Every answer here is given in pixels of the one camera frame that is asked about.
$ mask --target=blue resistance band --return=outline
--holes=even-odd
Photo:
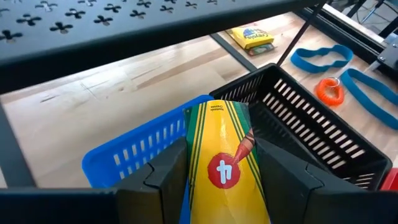
[[[341,54],[346,60],[337,60],[333,62],[331,65],[317,66],[303,59],[303,58],[314,57],[317,55],[325,56],[330,52],[336,52],[338,54]],[[344,67],[345,65],[348,64],[349,61],[353,59],[353,57],[354,53],[349,48],[343,45],[334,45],[332,48],[322,47],[318,50],[297,49],[293,53],[293,56],[290,58],[290,60],[295,66],[301,68],[306,72],[319,73],[319,72],[325,72],[329,68]]]
[[[377,117],[380,121],[382,121],[388,127],[398,130],[398,119],[393,117],[393,115],[384,111],[378,105],[373,103],[369,97],[365,95],[355,84],[353,78],[360,81],[361,83],[370,86],[371,88],[378,91],[385,99],[390,101],[393,105],[398,106],[398,95],[395,94],[388,86],[385,84],[363,74],[360,71],[349,68],[345,71],[341,76],[340,80],[344,84],[344,86],[348,89],[348,91],[358,100],[358,102],[368,110],[373,116]]]

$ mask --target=black metal shelf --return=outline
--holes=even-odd
[[[3,0],[0,93],[320,2]]]

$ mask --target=orange ring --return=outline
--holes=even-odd
[[[338,106],[344,102],[344,90],[336,78],[324,78],[315,87],[318,98],[328,106]],[[335,97],[326,94],[326,88],[332,89]]]

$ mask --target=perforated metal panel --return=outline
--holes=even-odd
[[[0,0],[0,91],[318,2],[322,1]]]

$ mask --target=wooden floor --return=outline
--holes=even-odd
[[[303,20],[288,13],[261,23],[275,36],[276,49],[248,57],[258,67],[278,60]],[[242,52],[224,32],[220,34]],[[334,44],[310,27],[296,47],[317,49]],[[312,62],[324,64],[337,57],[330,54]],[[321,78],[337,77],[347,68],[309,75],[294,67],[289,58],[282,67],[310,91]],[[363,71],[368,64],[355,57],[348,67]],[[206,36],[8,93],[1,101],[40,187],[88,187],[81,160],[89,150],[247,72]],[[397,90],[384,76],[368,75]],[[394,105],[359,86],[398,116]],[[362,109],[349,93],[344,104],[333,110],[392,160],[396,158],[398,133]],[[0,185],[5,186],[1,175]]]

